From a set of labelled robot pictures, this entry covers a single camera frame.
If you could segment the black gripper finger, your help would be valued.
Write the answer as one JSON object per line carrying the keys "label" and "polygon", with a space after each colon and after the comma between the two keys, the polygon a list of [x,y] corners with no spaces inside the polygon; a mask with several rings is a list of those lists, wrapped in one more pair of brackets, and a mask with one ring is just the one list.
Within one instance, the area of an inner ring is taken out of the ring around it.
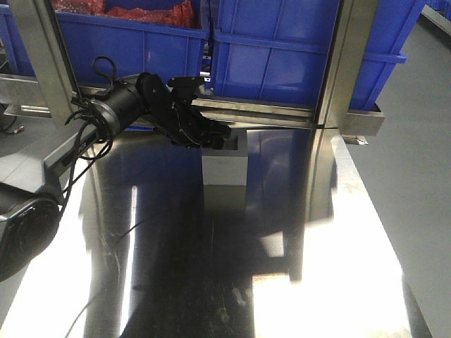
{"label": "black gripper finger", "polygon": [[217,120],[207,119],[202,123],[202,132],[205,137],[215,138],[220,137],[223,139],[229,139],[231,136],[231,128],[228,125],[224,125]]}
{"label": "black gripper finger", "polygon": [[211,139],[201,141],[200,143],[193,143],[192,145],[190,145],[190,148],[222,149],[223,148],[223,138],[222,137],[213,137]]}

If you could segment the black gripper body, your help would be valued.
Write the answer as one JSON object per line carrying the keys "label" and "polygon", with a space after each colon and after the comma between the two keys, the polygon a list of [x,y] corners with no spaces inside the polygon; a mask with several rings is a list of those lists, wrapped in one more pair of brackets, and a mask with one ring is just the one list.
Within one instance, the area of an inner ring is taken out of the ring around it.
{"label": "black gripper body", "polygon": [[141,73],[136,88],[157,130],[176,144],[202,144],[198,113],[174,98],[157,74]]}

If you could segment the gray robot arm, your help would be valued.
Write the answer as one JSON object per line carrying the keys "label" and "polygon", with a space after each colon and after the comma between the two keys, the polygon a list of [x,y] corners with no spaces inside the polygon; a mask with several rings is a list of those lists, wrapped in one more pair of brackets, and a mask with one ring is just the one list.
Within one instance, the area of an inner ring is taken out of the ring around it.
{"label": "gray robot arm", "polygon": [[193,106],[201,77],[168,83],[141,73],[110,79],[105,90],[81,99],[79,110],[55,133],[1,158],[1,279],[7,280],[54,239],[75,181],[75,164],[93,144],[111,149],[113,139],[148,115],[154,129],[187,148],[221,149],[228,126]]}

